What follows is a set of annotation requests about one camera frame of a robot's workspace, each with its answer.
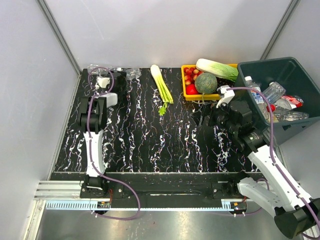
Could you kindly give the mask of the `clear bottle blue red label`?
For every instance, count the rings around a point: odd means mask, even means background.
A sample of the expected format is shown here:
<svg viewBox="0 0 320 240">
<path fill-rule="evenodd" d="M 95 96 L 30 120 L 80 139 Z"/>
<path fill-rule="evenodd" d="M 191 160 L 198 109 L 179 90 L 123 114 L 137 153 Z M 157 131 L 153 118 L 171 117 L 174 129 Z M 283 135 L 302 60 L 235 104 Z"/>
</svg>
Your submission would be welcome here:
<svg viewBox="0 0 320 240">
<path fill-rule="evenodd" d="M 245 79 L 245 82 L 249 88 L 256 90 L 256 91 L 251 90 L 250 91 L 251 95 L 253 96 L 253 98 L 254 98 L 256 104 L 258 105 L 264 118 L 266 120 L 269 120 L 270 114 L 268 112 L 267 104 L 266 104 L 265 100 L 263 99 L 263 97 L 258 93 L 258 92 L 261 92 L 260 84 L 253 81 L 251 76 L 246 76 L 244 79 Z"/>
</svg>

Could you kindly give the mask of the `large clear square bottle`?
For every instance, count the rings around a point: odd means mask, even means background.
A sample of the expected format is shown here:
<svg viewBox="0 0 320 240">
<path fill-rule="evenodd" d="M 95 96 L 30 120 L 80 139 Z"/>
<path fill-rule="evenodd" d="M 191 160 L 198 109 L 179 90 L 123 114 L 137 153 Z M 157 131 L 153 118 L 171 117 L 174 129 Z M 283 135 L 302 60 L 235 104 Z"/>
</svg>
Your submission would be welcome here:
<svg viewBox="0 0 320 240">
<path fill-rule="evenodd" d="M 271 122 L 271 119 L 273 119 L 273 123 L 278 123 L 278 122 L 279 122 L 278 119 L 277 119 L 277 117 L 276 117 L 275 115 L 273 115 L 272 118 L 269 118 L 269 119 L 268 119 L 268 122 L 269 122 L 269 123 Z"/>
</svg>

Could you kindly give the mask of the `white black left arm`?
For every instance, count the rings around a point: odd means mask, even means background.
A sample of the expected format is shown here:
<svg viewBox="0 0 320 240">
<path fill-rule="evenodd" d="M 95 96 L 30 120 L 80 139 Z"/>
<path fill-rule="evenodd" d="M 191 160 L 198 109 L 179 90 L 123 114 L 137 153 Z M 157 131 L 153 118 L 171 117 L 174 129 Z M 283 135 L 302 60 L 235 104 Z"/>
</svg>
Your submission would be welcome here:
<svg viewBox="0 0 320 240">
<path fill-rule="evenodd" d="M 107 125 L 107 109 L 118 104 L 126 88 L 126 73 L 109 71 L 96 77 L 96 86 L 104 92 L 83 96 L 77 114 L 77 124 L 83 133 L 87 153 L 87 169 L 82 187 L 102 198 L 109 191 L 103 161 L 102 138 Z"/>
</svg>

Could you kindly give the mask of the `clear ribbed bottle white cap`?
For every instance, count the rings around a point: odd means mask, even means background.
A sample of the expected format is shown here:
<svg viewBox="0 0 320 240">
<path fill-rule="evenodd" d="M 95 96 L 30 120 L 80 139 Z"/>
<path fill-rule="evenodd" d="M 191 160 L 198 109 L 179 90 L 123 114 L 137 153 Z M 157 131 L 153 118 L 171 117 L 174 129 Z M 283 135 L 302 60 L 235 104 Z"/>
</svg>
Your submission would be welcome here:
<svg viewBox="0 0 320 240">
<path fill-rule="evenodd" d="M 278 82 L 271 82 L 262 94 L 265 96 L 267 101 L 270 104 L 274 104 L 278 101 L 283 95 L 285 95 L 286 89 L 280 85 Z"/>
</svg>

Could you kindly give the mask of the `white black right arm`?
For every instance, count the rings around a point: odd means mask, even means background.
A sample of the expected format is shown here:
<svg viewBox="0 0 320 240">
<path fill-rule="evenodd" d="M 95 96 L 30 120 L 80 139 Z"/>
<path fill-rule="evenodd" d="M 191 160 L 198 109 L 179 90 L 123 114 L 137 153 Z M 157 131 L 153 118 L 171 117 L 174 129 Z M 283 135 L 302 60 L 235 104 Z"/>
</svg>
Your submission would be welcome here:
<svg viewBox="0 0 320 240">
<path fill-rule="evenodd" d="M 229 104 L 204 104 L 191 117 L 200 126 L 209 117 L 208 126 L 225 129 L 236 145 L 260 170 L 273 190 L 260 186 L 245 173 L 227 186 L 233 198 L 241 195 L 253 200 L 274 219 L 277 228 L 289 239 L 314 227 L 320 220 L 320 200 L 312 198 L 290 175 L 271 144 L 253 126 L 252 111 L 245 101 Z"/>
</svg>

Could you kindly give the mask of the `clear bottle back row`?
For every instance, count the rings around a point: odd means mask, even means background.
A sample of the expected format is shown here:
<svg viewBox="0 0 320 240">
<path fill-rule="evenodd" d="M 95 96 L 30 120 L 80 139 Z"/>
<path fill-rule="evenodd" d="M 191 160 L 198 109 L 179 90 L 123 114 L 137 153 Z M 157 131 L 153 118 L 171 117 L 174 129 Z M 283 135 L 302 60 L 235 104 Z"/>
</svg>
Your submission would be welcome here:
<svg viewBox="0 0 320 240">
<path fill-rule="evenodd" d="M 108 75 L 109 72 L 121 72 L 122 70 L 123 68 L 112 65 L 90 64 L 87 67 L 87 72 L 92 75 Z"/>
</svg>

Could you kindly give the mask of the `red label crushed bottle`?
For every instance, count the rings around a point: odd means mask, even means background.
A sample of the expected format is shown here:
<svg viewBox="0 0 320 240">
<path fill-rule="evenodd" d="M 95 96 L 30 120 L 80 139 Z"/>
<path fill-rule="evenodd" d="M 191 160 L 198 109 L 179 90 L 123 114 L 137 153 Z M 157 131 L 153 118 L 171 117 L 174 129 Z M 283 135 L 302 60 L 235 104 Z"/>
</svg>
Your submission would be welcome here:
<svg viewBox="0 0 320 240">
<path fill-rule="evenodd" d="M 283 95 L 275 103 L 271 104 L 270 107 L 273 113 L 282 113 L 302 107 L 303 104 L 304 101 L 299 96 Z"/>
</svg>

